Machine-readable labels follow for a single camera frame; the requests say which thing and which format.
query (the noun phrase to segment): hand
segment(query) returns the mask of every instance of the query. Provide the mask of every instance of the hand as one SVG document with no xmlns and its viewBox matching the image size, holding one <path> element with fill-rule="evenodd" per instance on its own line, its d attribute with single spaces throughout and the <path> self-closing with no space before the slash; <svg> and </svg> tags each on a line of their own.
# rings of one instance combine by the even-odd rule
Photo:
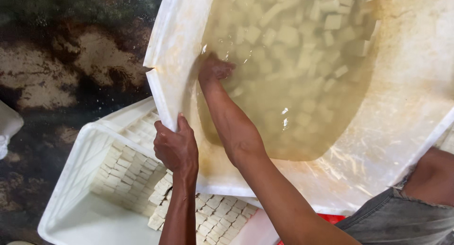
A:
<svg viewBox="0 0 454 245">
<path fill-rule="evenodd" d="M 235 68 L 235 64 L 222 61 L 215 53 L 210 53 L 200 66 L 199 80 L 225 79 Z"/>
<path fill-rule="evenodd" d="M 161 121 L 154 123 L 156 138 L 154 151 L 156 157 L 174 174 L 178 173 L 187 178 L 197 178 L 198 149 L 194 131 L 183 114 L 178 115 L 179 131 L 173 132 Z"/>
</svg>

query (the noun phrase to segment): jeans shorts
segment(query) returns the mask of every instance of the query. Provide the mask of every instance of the jeans shorts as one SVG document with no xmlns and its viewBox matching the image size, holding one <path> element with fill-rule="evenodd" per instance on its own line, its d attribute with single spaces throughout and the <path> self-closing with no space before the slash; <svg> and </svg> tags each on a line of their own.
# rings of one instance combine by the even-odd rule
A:
<svg viewBox="0 0 454 245">
<path fill-rule="evenodd" d="M 454 245 L 454 208 L 401 194 L 404 182 L 336 224 L 364 245 Z"/>
</svg>

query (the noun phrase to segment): leg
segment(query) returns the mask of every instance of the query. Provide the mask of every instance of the leg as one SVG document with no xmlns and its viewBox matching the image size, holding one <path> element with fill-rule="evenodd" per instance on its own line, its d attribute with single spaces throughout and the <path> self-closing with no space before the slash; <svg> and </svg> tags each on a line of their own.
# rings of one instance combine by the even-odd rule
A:
<svg viewBox="0 0 454 245">
<path fill-rule="evenodd" d="M 362 244 L 454 245 L 452 173 L 454 155 L 430 149 L 402 190 L 384 191 L 336 226 Z"/>
</svg>

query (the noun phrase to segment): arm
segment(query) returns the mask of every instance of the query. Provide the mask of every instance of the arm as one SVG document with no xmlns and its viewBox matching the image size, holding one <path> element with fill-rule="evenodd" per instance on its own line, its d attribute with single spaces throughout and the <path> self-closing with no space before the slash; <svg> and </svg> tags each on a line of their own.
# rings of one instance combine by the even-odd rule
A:
<svg viewBox="0 0 454 245">
<path fill-rule="evenodd" d="M 227 156 L 254 191 L 281 239 L 286 245 L 359 245 L 351 236 L 317 216 L 272 163 L 257 128 L 218 80 L 226 78 L 233 68 L 233 64 L 210 55 L 199 72 L 200 87 Z"/>
<path fill-rule="evenodd" d="M 156 157 L 173 172 L 173 191 L 160 245 L 195 245 L 195 194 L 198 173 L 198 149 L 194 131 L 182 114 L 179 132 L 172 132 L 157 121 L 154 140 Z"/>
</svg>

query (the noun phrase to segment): wet floor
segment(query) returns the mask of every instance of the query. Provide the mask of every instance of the wet floor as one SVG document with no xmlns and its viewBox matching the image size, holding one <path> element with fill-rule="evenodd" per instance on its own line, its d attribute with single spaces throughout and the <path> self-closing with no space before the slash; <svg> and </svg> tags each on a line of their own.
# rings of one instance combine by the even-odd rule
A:
<svg viewBox="0 0 454 245">
<path fill-rule="evenodd" d="M 25 124 L 0 161 L 0 245 L 37 226 L 80 128 L 151 96 L 161 0 L 0 0 L 0 100 Z"/>
</svg>

